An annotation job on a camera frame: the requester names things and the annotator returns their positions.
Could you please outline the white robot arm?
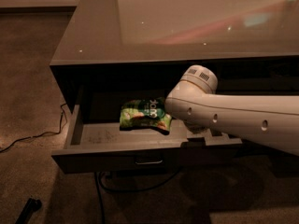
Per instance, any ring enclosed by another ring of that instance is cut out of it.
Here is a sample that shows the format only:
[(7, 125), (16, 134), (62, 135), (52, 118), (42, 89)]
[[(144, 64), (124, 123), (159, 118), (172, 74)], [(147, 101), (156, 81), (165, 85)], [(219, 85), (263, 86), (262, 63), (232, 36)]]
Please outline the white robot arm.
[(195, 126), (299, 155), (298, 96), (218, 95), (217, 86), (212, 71), (192, 65), (167, 95), (165, 109)]

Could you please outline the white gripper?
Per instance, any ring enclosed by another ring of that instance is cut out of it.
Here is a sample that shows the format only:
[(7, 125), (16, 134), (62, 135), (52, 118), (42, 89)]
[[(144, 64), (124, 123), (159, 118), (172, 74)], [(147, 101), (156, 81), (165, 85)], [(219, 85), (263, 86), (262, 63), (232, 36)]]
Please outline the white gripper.
[(206, 127), (191, 122), (185, 122), (184, 125), (193, 134), (202, 133), (206, 130)]

